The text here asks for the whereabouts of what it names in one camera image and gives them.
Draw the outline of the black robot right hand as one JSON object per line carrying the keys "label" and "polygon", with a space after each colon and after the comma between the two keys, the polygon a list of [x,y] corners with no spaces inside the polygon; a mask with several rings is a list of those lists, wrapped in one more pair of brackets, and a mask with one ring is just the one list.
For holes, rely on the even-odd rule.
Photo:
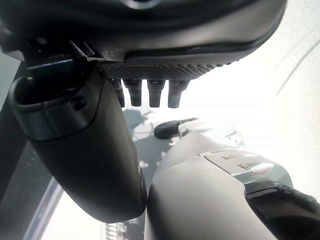
{"label": "black robot right hand", "polygon": [[139,217],[147,193],[125,121],[123,87],[177,108],[189,82],[254,52],[285,0],[3,0],[0,46],[25,63],[8,98],[40,159],[93,218]]}

